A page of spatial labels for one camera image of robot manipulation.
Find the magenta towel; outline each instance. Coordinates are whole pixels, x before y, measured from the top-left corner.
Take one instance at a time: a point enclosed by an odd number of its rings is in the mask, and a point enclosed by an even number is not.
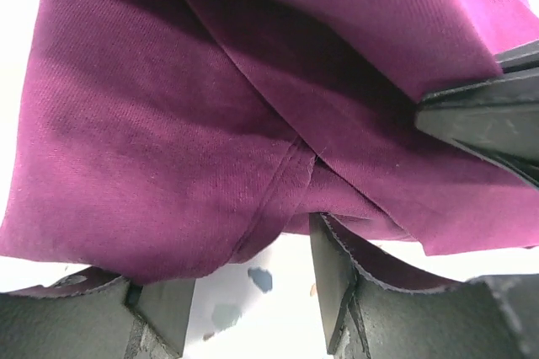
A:
[[[41,0],[0,255],[204,276],[331,212],[431,255],[539,244],[539,192],[414,129],[539,38],[526,0]]]

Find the purple cloth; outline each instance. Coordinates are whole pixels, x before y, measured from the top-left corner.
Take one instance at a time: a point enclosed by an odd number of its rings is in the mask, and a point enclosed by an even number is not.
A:
[[[537,245],[539,192],[414,129],[537,37],[526,0],[41,0],[0,254],[198,277],[317,211],[431,255]]]

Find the paint stain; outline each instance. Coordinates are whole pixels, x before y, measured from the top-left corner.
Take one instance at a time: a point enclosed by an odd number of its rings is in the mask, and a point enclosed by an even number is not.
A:
[[[215,334],[216,334],[215,332],[208,332],[207,334],[204,334],[202,336],[202,340],[206,342],[207,340],[210,340],[211,338],[213,338]]]
[[[235,304],[217,304],[213,308],[211,321],[220,331],[236,325],[242,317],[242,310]]]
[[[273,276],[262,268],[249,268],[247,275],[262,293],[271,292],[273,289]]]

